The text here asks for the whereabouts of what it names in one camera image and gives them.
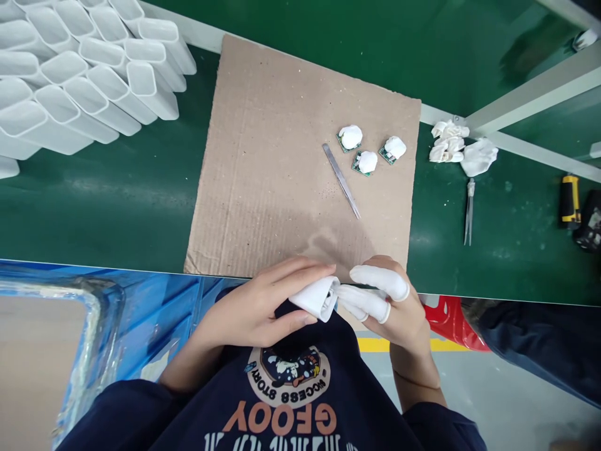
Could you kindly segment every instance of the cardboard sheet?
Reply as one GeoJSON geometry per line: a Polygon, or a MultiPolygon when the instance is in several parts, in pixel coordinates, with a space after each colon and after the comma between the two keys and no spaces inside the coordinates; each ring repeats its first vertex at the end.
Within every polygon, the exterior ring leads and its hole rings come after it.
{"type": "Polygon", "coordinates": [[[296,254],[336,263],[342,282],[375,254],[406,266],[420,109],[419,100],[224,37],[185,272],[253,277],[296,254]],[[365,177],[336,139],[350,124],[363,130],[361,150],[397,135],[407,152],[392,166],[378,155],[365,177]]]}

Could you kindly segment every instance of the sleeve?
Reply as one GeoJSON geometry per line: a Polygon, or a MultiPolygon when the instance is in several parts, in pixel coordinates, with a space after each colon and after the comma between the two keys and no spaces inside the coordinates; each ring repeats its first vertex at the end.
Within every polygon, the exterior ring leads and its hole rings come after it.
{"type": "Polygon", "coordinates": [[[57,451],[148,450],[187,399],[145,380],[115,382],[96,397],[57,451]]]}
{"type": "Polygon", "coordinates": [[[425,451],[486,451],[476,423],[440,404],[415,404],[403,417],[425,451]]]}

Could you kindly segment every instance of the yellow floor line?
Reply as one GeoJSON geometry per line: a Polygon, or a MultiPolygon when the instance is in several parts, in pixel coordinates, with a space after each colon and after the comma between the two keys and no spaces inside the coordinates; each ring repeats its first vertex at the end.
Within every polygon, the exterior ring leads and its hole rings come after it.
{"type": "MultiPolygon", "coordinates": [[[[390,341],[384,338],[357,337],[357,341],[361,352],[388,352],[390,350],[390,341]]],[[[430,339],[430,348],[432,352],[470,352],[468,348],[464,348],[451,340],[441,340],[439,338],[430,339]]]]}

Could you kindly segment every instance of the hand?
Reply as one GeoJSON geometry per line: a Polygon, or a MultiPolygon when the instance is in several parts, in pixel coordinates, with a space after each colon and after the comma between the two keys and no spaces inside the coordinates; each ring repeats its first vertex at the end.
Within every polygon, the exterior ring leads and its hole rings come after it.
{"type": "Polygon", "coordinates": [[[339,288],[338,299],[358,320],[379,336],[407,350],[429,353],[426,313],[403,267],[388,256],[374,256],[364,266],[351,269],[351,279],[384,290],[386,300],[373,290],[350,285],[339,288]]]}
{"type": "Polygon", "coordinates": [[[336,265],[324,265],[307,257],[288,259],[263,269],[212,306],[193,334],[208,346],[273,346],[292,332],[317,319],[297,310],[275,318],[275,309],[307,285],[334,273],[336,265]]]}

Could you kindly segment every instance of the green workbench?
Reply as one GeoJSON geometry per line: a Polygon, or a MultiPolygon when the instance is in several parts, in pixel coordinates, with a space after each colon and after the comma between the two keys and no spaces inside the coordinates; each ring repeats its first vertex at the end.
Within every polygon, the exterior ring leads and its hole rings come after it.
{"type": "MultiPolygon", "coordinates": [[[[509,63],[499,69],[499,61],[525,31],[549,21],[542,7],[517,0],[153,3],[460,115],[519,83],[520,74],[506,80],[509,63]],[[445,46],[459,50],[447,53],[445,46]]],[[[547,58],[536,71],[564,58],[562,44],[575,30],[559,25],[552,28],[556,45],[544,49],[547,58]]],[[[202,49],[192,53],[198,73],[177,96],[179,120],[157,120],[71,157],[42,149],[21,163],[19,177],[0,180],[0,258],[182,271],[219,60],[202,49]]],[[[582,116],[573,106],[569,116],[561,108],[552,113],[564,121],[582,116]]],[[[589,123],[594,117],[601,116],[589,123]]],[[[513,134],[522,138],[521,127],[533,143],[549,140],[548,133],[532,132],[537,120],[548,119],[529,118],[531,127],[515,124],[513,134]]],[[[596,139],[598,128],[589,127],[587,139],[596,139]]],[[[598,256],[582,252],[557,227],[561,171],[500,152],[477,178],[473,245],[464,247],[467,178],[457,164],[428,162],[430,129],[420,124],[413,195],[408,271],[416,289],[601,304],[598,256]]],[[[562,153],[574,152],[566,146],[562,153]]],[[[582,193],[592,188],[599,186],[582,180],[582,193]]]]}

